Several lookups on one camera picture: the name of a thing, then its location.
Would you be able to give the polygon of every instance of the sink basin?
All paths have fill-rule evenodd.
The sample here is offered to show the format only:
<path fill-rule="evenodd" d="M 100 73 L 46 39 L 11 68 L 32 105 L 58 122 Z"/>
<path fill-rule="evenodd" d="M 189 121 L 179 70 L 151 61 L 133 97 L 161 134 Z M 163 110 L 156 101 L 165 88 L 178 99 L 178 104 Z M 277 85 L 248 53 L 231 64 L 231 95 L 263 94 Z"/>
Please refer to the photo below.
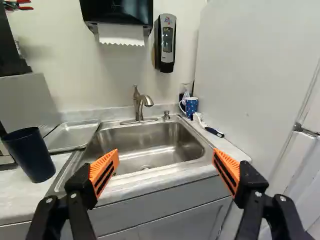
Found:
<path fill-rule="evenodd" d="M 55 191 L 63 190 L 67 179 L 84 163 L 92 163 L 106 153 L 118 149 L 120 164 L 116 175 L 125 175 L 162 166 L 203 158 L 212 148 L 180 116 L 170 120 L 120 125 L 102 122 L 84 150 L 64 170 Z"/>

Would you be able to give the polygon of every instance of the paper towel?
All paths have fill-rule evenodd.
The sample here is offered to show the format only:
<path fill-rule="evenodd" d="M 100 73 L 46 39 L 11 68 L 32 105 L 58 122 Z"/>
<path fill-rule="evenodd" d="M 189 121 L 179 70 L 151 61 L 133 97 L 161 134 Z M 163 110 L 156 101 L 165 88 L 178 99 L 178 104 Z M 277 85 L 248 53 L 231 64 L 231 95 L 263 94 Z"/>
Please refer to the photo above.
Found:
<path fill-rule="evenodd" d="M 99 41 L 102 44 L 141 46 L 145 45 L 144 27 L 141 25 L 121 25 L 98 23 Z"/>

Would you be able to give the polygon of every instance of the paper towel dispenser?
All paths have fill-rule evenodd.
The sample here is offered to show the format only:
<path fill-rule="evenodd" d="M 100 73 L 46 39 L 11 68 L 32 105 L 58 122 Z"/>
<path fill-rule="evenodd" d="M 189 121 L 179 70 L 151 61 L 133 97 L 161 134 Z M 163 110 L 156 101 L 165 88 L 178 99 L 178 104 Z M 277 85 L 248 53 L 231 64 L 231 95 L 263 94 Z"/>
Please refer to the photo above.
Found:
<path fill-rule="evenodd" d="M 144 35 L 153 28 L 153 0 L 80 0 L 82 17 L 88 28 L 98 33 L 98 23 L 142 25 Z"/>

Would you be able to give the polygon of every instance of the blue mug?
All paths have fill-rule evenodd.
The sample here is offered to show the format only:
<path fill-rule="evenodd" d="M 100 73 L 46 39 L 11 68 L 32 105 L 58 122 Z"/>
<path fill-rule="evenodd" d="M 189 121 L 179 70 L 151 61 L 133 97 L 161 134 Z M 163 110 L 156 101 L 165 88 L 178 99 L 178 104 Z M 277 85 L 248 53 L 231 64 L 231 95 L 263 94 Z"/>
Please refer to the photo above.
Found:
<path fill-rule="evenodd" d="M 199 99 L 196 96 L 190 96 L 185 98 L 185 111 L 181 108 L 180 102 L 179 108 L 188 119 L 191 117 L 191 114 L 194 114 L 198 110 Z"/>

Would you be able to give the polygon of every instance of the gray countertop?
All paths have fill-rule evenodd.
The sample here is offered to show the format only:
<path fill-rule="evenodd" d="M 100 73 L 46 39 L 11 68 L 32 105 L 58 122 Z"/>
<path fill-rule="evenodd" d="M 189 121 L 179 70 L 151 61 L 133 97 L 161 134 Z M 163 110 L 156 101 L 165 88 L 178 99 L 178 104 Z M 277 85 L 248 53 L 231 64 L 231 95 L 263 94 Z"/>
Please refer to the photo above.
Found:
<path fill-rule="evenodd" d="M 219 138 L 187 119 L 207 142 L 226 152 L 238 161 L 251 161 L 244 152 L 227 139 Z M 53 155 L 56 174 L 43 183 L 32 183 L 21 168 L 0 172 L 0 226 L 30 221 L 38 202 L 46 195 L 58 172 L 71 153 Z M 129 177 L 113 177 L 99 198 L 97 206 L 133 198 L 150 192 L 171 188 L 217 175 L 211 161 L 191 161 L 153 168 L 148 173 L 136 172 Z"/>

